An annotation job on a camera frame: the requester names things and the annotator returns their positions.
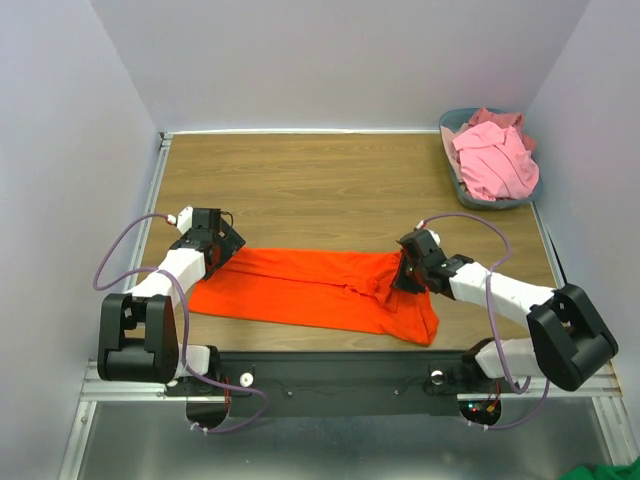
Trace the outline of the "orange t shirt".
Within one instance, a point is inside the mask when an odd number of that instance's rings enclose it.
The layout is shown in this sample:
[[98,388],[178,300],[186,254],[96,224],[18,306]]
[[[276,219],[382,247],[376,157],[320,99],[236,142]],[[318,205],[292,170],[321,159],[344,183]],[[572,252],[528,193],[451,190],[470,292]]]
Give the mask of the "orange t shirt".
[[189,310],[210,316],[390,335],[428,346],[439,319],[426,294],[394,288],[400,252],[242,248],[199,282]]

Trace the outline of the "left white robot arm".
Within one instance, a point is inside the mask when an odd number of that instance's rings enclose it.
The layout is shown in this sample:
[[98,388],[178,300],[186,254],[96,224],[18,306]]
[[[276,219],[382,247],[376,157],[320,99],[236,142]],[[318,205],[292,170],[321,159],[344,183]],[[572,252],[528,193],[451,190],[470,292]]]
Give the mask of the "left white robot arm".
[[216,208],[185,207],[178,215],[151,213],[132,224],[161,218],[180,237],[156,267],[139,267],[124,280],[147,277],[123,293],[108,294],[101,305],[97,371],[105,381],[168,384],[187,377],[199,393],[215,392],[223,371],[216,348],[178,340],[174,310],[188,312],[186,293],[220,270],[245,245],[233,215]]

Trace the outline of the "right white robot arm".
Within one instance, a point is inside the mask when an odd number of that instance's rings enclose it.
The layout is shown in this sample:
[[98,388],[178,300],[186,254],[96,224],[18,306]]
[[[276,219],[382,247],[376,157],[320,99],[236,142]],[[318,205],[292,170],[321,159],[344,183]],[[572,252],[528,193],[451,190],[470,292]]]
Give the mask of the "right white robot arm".
[[460,378],[472,390],[495,379],[537,377],[573,392],[619,352],[612,332],[579,286],[537,286],[494,273],[464,255],[448,257],[429,229],[414,229],[399,245],[396,289],[477,305],[491,318],[501,315],[528,330],[526,338],[493,337],[468,350]]

